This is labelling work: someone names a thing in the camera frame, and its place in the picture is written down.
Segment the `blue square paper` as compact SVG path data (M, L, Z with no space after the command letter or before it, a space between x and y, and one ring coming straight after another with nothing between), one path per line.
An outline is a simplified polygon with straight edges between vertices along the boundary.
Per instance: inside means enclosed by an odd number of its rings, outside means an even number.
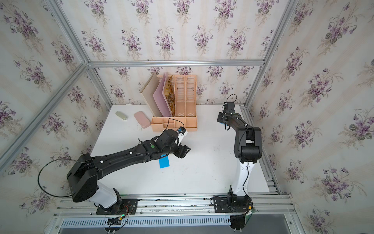
M159 159L159 167L160 169L163 169L163 168L167 168L169 167L170 164L169 164L169 158L168 158L168 155L163 155L160 159Z

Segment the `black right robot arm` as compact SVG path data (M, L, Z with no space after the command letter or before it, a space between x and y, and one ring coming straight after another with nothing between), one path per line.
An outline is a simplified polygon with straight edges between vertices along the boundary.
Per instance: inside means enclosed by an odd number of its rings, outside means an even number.
M224 125L226 131L231 129L235 131L234 156L239 162L239 168L231 192L246 196L251 172L263 154L261 129L251 126L239 113L236 113L235 101L224 102L217 121Z

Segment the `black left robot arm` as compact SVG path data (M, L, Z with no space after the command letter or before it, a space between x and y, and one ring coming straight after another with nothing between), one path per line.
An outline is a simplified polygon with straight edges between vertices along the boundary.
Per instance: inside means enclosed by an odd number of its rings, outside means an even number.
M170 154L183 159L191 150L182 145L187 134L184 126L176 130L166 128L162 134L150 140L140 140L136 146L127 150L96 157L89 153L81 155L67 174L70 197L75 203L90 200L105 209L112 207L120 201L120 195L116 189L100 185L99 180L123 168L162 160Z

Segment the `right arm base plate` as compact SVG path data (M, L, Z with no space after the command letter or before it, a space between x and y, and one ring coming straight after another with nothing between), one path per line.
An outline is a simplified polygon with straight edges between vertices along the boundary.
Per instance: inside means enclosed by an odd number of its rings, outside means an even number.
M249 196L234 196L232 198L222 198L214 196L210 203L215 213L245 213L254 208L253 202Z

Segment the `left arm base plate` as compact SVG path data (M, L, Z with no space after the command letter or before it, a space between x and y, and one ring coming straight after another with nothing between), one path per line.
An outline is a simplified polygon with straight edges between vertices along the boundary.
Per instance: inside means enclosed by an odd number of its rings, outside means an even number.
M112 207L104 209L98 206L96 215L134 215L138 205L138 199L122 199L121 202L115 203Z

